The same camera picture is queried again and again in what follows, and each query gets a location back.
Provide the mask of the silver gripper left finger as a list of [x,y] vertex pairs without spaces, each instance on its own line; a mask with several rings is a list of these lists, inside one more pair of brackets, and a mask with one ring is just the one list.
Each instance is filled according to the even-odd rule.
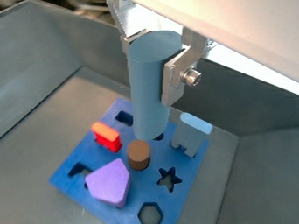
[[122,52],[126,53],[129,44],[149,32],[141,21],[146,9],[132,0],[106,0],[106,7],[120,33]]

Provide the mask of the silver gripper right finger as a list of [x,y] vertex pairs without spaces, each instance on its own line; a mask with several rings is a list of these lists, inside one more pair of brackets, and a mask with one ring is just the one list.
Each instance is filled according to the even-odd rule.
[[201,78],[196,71],[197,60],[214,46],[214,42],[188,28],[181,29],[181,50],[162,67],[161,103],[170,107],[181,98],[184,86],[193,87]]

